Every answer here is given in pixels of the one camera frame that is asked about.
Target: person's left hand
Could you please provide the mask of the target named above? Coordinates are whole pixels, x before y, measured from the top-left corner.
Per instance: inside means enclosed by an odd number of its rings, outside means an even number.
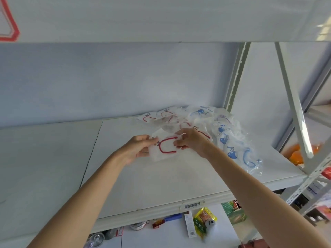
[[[149,138],[149,135],[132,137],[115,153],[124,164],[132,163],[136,157],[148,157],[148,147],[158,142],[158,138]]]

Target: barcode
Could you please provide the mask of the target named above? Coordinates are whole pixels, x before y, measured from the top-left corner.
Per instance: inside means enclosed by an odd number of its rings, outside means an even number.
[[[200,205],[200,202],[194,203],[194,204],[187,204],[187,205],[185,205],[185,209],[196,207],[196,206],[199,206],[199,205]]]

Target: forearm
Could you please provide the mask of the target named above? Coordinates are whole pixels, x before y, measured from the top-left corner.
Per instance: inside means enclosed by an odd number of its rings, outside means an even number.
[[[123,166],[114,154],[107,158],[28,248],[82,248]]]
[[[216,146],[208,145],[205,156],[272,248],[330,247],[298,212]]]

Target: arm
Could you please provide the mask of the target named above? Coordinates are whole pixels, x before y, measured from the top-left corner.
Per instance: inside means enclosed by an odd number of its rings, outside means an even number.
[[[136,157],[148,156],[148,146],[157,141],[148,135],[135,136],[111,154],[27,248],[82,248],[123,167]]]
[[[177,132],[183,133],[183,139],[174,145],[192,148],[211,163],[270,247],[331,247],[303,216],[196,130]]]

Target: orange object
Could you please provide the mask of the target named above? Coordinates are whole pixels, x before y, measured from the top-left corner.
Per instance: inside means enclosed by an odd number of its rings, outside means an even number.
[[[294,150],[297,148],[297,146],[299,146],[298,144],[296,144],[295,146],[292,146],[290,147],[291,150]],[[316,154],[320,148],[322,147],[321,144],[318,144],[318,145],[312,145],[312,152],[314,154]],[[290,162],[293,163],[294,165],[298,165],[298,164],[303,164],[304,163],[304,160],[302,158],[302,155],[301,155],[301,151],[300,149],[299,150],[296,150],[292,153],[292,155],[290,156],[289,158]]]

